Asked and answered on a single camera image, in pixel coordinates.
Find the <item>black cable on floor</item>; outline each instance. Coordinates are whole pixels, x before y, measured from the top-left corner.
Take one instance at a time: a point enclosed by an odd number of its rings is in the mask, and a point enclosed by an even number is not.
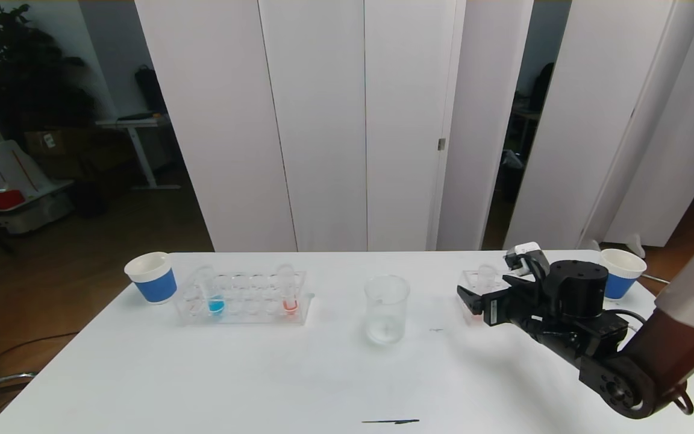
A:
[[[7,354],[8,352],[11,352],[13,350],[17,350],[18,348],[21,348],[21,347],[28,345],[28,344],[33,344],[33,343],[39,342],[39,341],[47,341],[48,339],[55,339],[55,338],[63,338],[66,336],[72,336],[72,335],[76,335],[77,333],[79,333],[79,332],[63,333],[63,335],[48,336],[46,338],[38,338],[38,339],[33,339],[33,340],[30,340],[27,342],[23,342],[22,344],[17,344],[14,347],[8,348],[5,351],[0,352],[0,357]]]
[[[647,322],[647,319],[644,319],[644,316],[641,316],[641,315],[639,315],[638,313],[635,313],[635,312],[631,312],[630,310],[625,310],[625,309],[608,309],[607,312],[617,313],[617,314],[619,314],[619,315],[625,315],[625,316],[630,316],[631,318],[636,318],[636,319],[638,319],[639,322],[641,322],[642,324],[644,324],[645,322]]]

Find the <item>desk leg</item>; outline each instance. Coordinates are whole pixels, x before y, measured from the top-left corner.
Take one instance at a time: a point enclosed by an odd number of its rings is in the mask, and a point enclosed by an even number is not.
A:
[[[138,137],[138,131],[135,127],[129,127],[127,129],[127,134],[130,135],[130,140],[133,141],[133,148],[136,149],[136,156],[138,157],[138,164],[141,165],[141,170],[143,170],[143,175],[146,176],[146,186],[133,187],[135,190],[173,190],[180,189],[181,185],[157,185],[157,179],[154,178],[154,172],[152,172],[151,166],[149,166],[149,160],[146,159],[146,153],[143,152],[143,145],[141,145],[141,139]]]
[[[527,130],[529,129],[529,118],[524,118],[524,128],[521,130],[521,141],[518,143],[518,152],[523,159],[526,158],[524,154],[524,141],[527,139]]]

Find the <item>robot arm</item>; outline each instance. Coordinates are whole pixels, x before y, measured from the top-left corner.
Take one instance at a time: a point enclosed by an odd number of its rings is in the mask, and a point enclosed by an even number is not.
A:
[[[694,373],[694,258],[620,351],[628,323],[618,316],[623,311],[603,309],[605,267],[575,260],[549,264],[537,244],[519,245],[505,260],[520,275],[531,272],[534,282],[504,275],[511,286],[484,295],[458,286],[473,314],[483,314],[490,326],[520,327],[578,368],[579,380],[626,417],[648,417],[670,402],[692,414],[686,388]]]

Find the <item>white cup rim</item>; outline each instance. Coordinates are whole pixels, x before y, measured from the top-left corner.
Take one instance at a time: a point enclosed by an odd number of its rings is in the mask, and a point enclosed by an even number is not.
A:
[[[626,252],[625,250],[601,250],[601,260],[604,262],[603,265],[608,266],[608,268],[617,268],[620,271],[627,272],[627,274],[635,274],[636,277],[647,270],[647,263],[644,262],[644,259],[639,258],[631,252]],[[611,274],[617,275],[617,273],[613,271],[612,269],[609,270]]]
[[[167,253],[150,252],[130,259],[124,270],[130,280],[143,283],[162,277],[168,269],[170,269],[170,260]]]

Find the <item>blue cup sleeve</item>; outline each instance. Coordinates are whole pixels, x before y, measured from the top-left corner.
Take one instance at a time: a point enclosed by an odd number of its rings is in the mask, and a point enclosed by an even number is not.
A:
[[[616,275],[610,274],[604,289],[604,297],[614,299],[622,298],[625,293],[631,289],[634,282],[636,282],[636,278],[617,277]]]
[[[160,303],[176,294],[176,278],[171,269],[151,282],[136,282],[136,286],[149,303]]]

